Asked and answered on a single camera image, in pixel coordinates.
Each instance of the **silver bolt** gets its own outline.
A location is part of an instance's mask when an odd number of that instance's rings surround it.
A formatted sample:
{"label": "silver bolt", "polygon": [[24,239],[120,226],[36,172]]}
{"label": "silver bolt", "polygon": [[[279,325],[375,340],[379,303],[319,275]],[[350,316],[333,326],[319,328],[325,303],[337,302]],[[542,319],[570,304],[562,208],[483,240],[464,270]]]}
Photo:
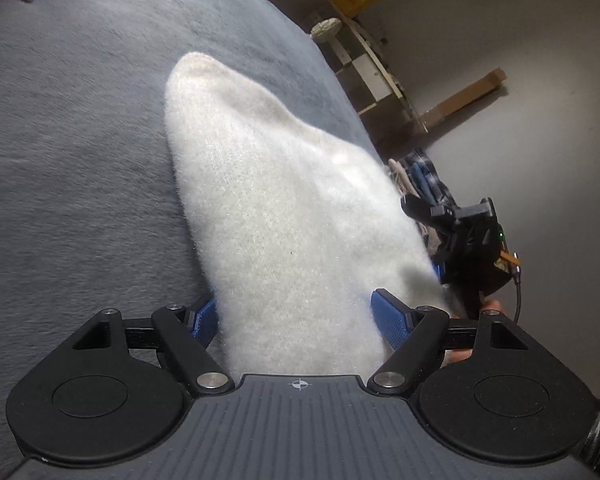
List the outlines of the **silver bolt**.
{"label": "silver bolt", "polygon": [[396,372],[380,372],[374,376],[374,382],[383,388],[397,388],[404,384],[404,375]]}
{"label": "silver bolt", "polygon": [[229,377],[219,372],[207,372],[206,374],[198,376],[196,381],[199,386],[202,386],[207,390],[215,390],[216,388],[221,388],[227,384],[229,382]]}

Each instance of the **black power cord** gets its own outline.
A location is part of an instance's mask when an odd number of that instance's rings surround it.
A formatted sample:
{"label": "black power cord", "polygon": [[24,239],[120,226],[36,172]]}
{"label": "black power cord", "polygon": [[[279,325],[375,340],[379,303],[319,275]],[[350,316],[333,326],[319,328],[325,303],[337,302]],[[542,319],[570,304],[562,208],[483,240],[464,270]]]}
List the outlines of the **black power cord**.
{"label": "black power cord", "polygon": [[[513,253],[513,256],[517,258],[518,254]],[[511,273],[513,275],[513,282],[516,284],[516,313],[513,316],[513,322],[518,324],[518,319],[520,318],[520,308],[522,307],[522,287],[520,285],[522,269],[520,269],[520,266],[514,266],[511,269]]]}

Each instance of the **gray fabric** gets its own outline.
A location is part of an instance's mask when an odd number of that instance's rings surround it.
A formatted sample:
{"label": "gray fabric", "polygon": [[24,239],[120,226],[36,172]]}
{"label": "gray fabric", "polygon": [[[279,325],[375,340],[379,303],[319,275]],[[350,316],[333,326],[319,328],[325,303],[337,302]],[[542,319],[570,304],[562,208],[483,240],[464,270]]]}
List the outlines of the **gray fabric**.
{"label": "gray fabric", "polygon": [[318,49],[265,0],[0,0],[0,476],[11,387],[94,312],[205,289],[174,188],[163,92],[197,50],[373,152]]}

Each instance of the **ribbed gray surface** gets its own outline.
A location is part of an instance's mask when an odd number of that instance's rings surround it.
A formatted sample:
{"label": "ribbed gray surface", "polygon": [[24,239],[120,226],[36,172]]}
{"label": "ribbed gray surface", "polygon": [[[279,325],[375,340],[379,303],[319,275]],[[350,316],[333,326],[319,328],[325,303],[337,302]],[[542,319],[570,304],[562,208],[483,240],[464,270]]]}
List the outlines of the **ribbed gray surface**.
{"label": "ribbed gray surface", "polygon": [[347,479],[588,480],[572,458],[513,469],[473,462],[431,438],[408,405],[364,392],[353,376],[247,376],[234,393],[198,400],[165,443],[99,470],[28,462],[14,480]]}

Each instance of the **plaid fabric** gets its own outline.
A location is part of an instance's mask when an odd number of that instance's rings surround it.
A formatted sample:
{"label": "plaid fabric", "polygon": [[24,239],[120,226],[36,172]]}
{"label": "plaid fabric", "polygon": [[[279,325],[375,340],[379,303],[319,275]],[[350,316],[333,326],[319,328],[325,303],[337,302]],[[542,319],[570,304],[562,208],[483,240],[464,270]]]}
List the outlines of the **plaid fabric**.
{"label": "plaid fabric", "polygon": [[411,180],[413,187],[418,191],[421,199],[429,202],[429,205],[438,204],[438,201],[431,192],[431,188],[427,182],[427,177],[424,176],[424,173],[422,173],[422,168],[419,165],[413,164],[409,168],[409,179]]}
{"label": "plaid fabric", "polygon": [[[429,193],[427,190],[423,190],[424,195],[431,194],[433,199],[437,204],[446,205],[450,208],[457,208],[458,204],[454,200],[453,196],[449,192],[449,189],[445,184],[440,180],[438,176],[438,172],[436,171],[436,167],[433,165],[431,159],[427,156],[421,148],[415,148],[411,150],[400,162],[405,168],[410,168],[410,175],[413,174],[411,168],[413,166],[417,166],[416,173],[422,173],[424,176],[424,180],[426,184],[429,186]],[[419,182],[414,182],[416,187],[423,187],[425,183],[421,179]]]}

